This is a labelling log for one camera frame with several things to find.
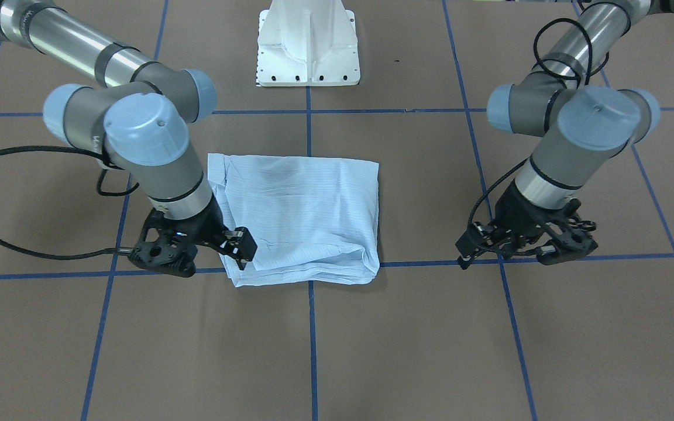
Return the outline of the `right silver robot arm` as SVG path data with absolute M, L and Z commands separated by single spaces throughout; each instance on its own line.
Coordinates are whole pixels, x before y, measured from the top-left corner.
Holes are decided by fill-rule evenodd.
M 198 246 L 230 256 L 240 268 L 253 260 L 252 235 L 224 225 L 190 141 L 190 123 L 216 108 L 216 88 L 205 72 L 171 69 L 52 1 L 0 1 L 0 41 L 52 57 L 98 85 L 62 85 L 46 98 L 43 121 L 64 146 L 9 147 L 0 157 L 36 151 L 93 157 L 100 180 L 109 170 L 128 171 L 152 203 L 131 248 L 50 255 L 2 238 L 1 246 L 61 261 L 123 255 L 138 267 L 180 270 L 184 277 L 194 270 Z

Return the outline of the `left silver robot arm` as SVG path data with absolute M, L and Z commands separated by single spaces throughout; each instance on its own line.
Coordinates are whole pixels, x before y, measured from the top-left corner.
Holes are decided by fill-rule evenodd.
M 576 193 L 607 160 L 657 127 L 661 107 L 648 91 L 593 85 L 592 77 L 618 40 L 660 13 L 674 13 L 674 1 L 590 1 L 578 19 L 563 20 L 570 27 L 548 53 L 534 47 L 535 65 L 524 80 L 490 94 L 492 127 L 540 141 L 508 171 L 514 179 L 490 223 L 468 219 L 456 242 L 462 269 L 484 253 L 553 265 L 596 250 L 596 224 L 578 215 Z

